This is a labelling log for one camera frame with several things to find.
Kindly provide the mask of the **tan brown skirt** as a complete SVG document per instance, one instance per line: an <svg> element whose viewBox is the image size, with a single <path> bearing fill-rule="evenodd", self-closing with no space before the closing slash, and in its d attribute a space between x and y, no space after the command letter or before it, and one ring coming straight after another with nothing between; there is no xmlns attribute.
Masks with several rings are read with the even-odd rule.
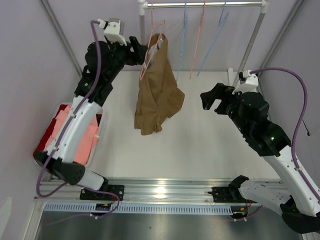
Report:
<svg viewBox="0 0 320 240"><path fill-rule="evenodd" d="M162 131L164 121L177 114L185 100L168 59L168 39L165 35L161 38L163 43L154 55L153 64L139 81L134 128L142 136Z"/></svg>

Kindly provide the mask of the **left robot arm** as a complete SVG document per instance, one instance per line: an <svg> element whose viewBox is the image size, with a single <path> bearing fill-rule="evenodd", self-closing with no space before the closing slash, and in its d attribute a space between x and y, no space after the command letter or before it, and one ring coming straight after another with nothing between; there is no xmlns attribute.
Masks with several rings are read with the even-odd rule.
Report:
<svg viewBox="0 0 320 240"><path fill-rule="evenodd" d="M126 45L110 40L92 42L85 54L86 65L74 92L70 112L46 150L35 161L69 185L91 189L97 200L108 196L108 180L75 160L81 139L113 90L112 82L124 66L142 65L148 47L130 36Z"/></svg>

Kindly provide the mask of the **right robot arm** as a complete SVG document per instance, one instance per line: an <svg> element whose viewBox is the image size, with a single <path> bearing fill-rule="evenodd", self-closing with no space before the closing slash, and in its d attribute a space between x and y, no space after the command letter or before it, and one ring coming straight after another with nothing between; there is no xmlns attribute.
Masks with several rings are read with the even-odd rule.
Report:
<svg viewBox="0 0 320 240"><path fill-rule="evenodd" d="M268 120L270 105L254 91L234 93L234 87L217 83L200 94L202 108L209 110L216 100L218 115L227 115L242 134L248 146L278 174L289 193L263 187L245 176L230 184L228 196L234 202L252 200L279 214L286 225L299 234L319 232L320 203L301 176L292 157L292 143L284 130Z"/></svg>

